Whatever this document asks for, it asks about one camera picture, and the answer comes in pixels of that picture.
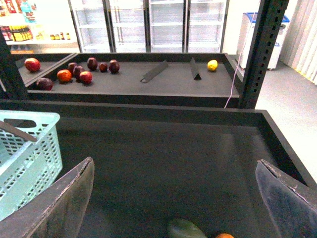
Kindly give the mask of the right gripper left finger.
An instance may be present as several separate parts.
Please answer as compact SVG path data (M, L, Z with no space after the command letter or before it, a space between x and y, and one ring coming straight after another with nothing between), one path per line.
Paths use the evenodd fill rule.
M2 238L75 238L91 197L95 165L84 159L0 223Z

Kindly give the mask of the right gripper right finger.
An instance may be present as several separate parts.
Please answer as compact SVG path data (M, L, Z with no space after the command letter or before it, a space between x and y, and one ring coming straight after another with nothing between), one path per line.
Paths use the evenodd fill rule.
M317 192L266 160L257 162L256 181L279 238L317 236Z

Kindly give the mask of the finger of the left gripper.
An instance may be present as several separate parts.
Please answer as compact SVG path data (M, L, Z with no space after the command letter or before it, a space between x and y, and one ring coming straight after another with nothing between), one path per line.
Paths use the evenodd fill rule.
M18 136L26 141L32 141L32 142L37 142L37 138L27 134L26 132L24 131L21 131L20 129L4 122L4 121L1 121L0 122L0 128L6 132L9 132L15 136Z

